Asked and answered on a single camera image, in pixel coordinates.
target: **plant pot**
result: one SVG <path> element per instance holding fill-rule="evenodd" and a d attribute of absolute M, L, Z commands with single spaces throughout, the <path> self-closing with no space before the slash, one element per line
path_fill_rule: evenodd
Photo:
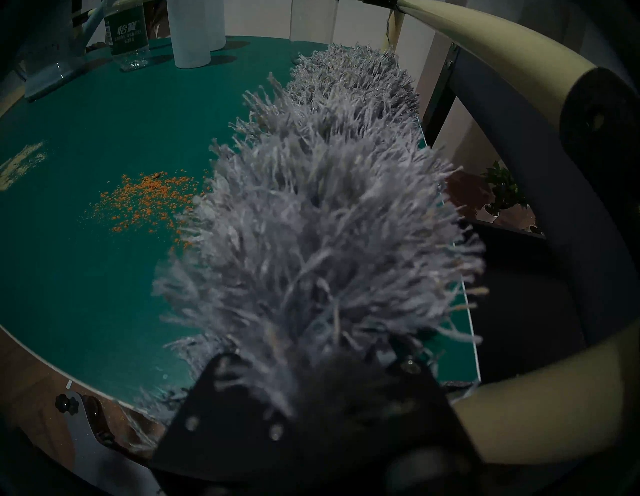
<path fill-rule="evenodd" d="M 498 218 L 497 215 L 491 215 L 487 210 L 488 204 L 476 212 L 476 219 L 493 224 Z"/>

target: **orange granules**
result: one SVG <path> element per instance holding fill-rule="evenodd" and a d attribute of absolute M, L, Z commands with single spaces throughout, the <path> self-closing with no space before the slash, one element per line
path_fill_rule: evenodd
<path fill-rule="evenodd" d="M 199 180 L 187 175 L 170 177 L 166 172 L 140 174 L 137 179 L 123 175 L 121 179 L 112 192 L 100 194 L 100 201 L 92 206 L 94 219 L 115 221 L 111 228 L 113 232 L 144 228 L 154 233 L 165 227 L 180 236 L 173 215 L 185 208 L 193 210 L 191 199 L 202 190 Z M 186 243 L 179 237 L 174 242 Z"/>

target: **bottle label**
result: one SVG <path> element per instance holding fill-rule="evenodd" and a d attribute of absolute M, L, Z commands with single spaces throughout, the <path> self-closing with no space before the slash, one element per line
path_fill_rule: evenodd
<path fill-rule="evenodd" d="M 149 44 L 142 5 L 108 15 L 104 18 L 104 27 L 111 55 L 131 52 Z"/>

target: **green leaves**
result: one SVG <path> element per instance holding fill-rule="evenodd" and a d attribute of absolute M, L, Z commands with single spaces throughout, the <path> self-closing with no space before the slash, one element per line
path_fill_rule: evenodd
<path fill-rule="evenodd" d="M 493 162 L 493 166 L 482 173 L 487 184 L 493 184 L 491 191 L 495 196 L 495 201 L 491 204 L 494 213 L 508 209 L 514 205 L 521 205 L 527 208 L 527 199 L 520 191 L 520 188 L 507 168 L 500 167 L 498 161 Z"/>

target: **metal frame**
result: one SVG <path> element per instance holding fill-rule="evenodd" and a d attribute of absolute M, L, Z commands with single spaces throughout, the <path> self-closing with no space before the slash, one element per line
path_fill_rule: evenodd
<path fill-rule="evenodd" d="M 455 97 L 526 191 L 570 282 L 586 343 L 623 328 L 635 317 L 640 300 L 634 261 L 604 204 L 566 155 L 557 131 L 496 71 L 460 50 L 455 58 L 447 57 L 422 121 L 431 138 L 428 144 L 438 136 Z"/>

